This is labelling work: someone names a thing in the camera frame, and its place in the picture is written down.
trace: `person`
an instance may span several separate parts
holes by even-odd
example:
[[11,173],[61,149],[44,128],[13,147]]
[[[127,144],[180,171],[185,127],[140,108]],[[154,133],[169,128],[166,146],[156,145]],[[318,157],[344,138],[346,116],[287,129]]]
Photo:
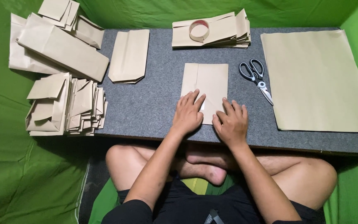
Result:
[[[199,90],[182,96],[172,127],[154,150],[135,145],[114,145],[106,154],[111,179],[121,205],[108,212],[102,224],[116,223],[266,223],[312,222],[336,185],[335,169],[326,161],[291,155],[254,155],[246,141],[245,105],[223,98],[227,114],[217,111],[213,126],[231,154],[203,150],[199,145],[175,158],[183,138],[203,120],[205,99]],[[221,195],[196,195],[181,178],[202,177],[222,184],[226,170],[240,170],[244,183]]]

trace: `packing tape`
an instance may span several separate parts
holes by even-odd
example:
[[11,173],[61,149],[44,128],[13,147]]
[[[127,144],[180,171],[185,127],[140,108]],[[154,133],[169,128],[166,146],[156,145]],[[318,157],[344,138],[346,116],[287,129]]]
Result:
[[[193,28],[195,28],[196,26],[205,26],[207,28],[205,33],[197,33],[197,34],[191,34],[191,31],[193,30]],[[209,25],[208,22],[206,22],[205,20],[199,19],[194,21],[193,23],[191,23],[190,27],[189,27],[189,36],[192,40],[194,41],[198,41],[198,42],[203,42],[209,35]]]

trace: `hand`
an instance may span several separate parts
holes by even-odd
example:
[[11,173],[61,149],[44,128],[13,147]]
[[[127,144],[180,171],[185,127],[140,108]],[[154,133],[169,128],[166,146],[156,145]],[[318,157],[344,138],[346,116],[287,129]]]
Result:
[[248,112],[245,105],[237,104],[233,100],[232,105],[226,98],[223,98],[223,106],[227,111],[227,115],[222,111],[217,111],[213,115],[212,124],[220,139],[229,147],[233,149],[236,146],[247,143],[248,130]]
[[186,96],[182,96],[176,104],[171,129],[178,131],[183,136],[198,128],[204,117],[198,110],[205,100],[205,94],[194,103],[199,92],[200,90],[198,89],[194,93],[190,91]]

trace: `green backdrop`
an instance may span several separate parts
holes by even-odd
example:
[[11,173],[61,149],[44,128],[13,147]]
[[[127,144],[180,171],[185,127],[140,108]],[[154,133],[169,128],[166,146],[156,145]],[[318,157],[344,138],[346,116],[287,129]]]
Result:
[[[251,27],[341,26],[358,66],[358,0],[78,0],[105,28],[169,28],[173,21],[246,9]],[[24,130],[26,96],[38,74],[8,69],[10,13],[26,17],[42,0],[0,0],[0,223],[77,223],[95,139],[38,138]],[[325,205],[331,223],[358,223],[358,166],[339,174]]]

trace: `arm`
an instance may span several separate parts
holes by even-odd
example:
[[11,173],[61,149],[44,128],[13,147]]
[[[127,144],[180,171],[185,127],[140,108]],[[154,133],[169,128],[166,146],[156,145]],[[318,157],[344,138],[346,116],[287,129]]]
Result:
[[203,114],[198,110],[205,99],[205,94],[194,103],[199,92],[196,89],[194,93],[189,92],[179,99],[171,129],[136,178],[124,203],[137,199],[144,201],[151,210],[154,209],[179,144],[186,134],[194,131],[202,122]]
[[234,100],[232,104],[224,98],[223,105],[227,115],[217,111],[212,123],[217,134],[229,147],[240,166],[263,219],[267,224],[276,220],[301,220],[291,201],[259,163],[247,144],[248,114],[246,106],[242,105],[241,108]]

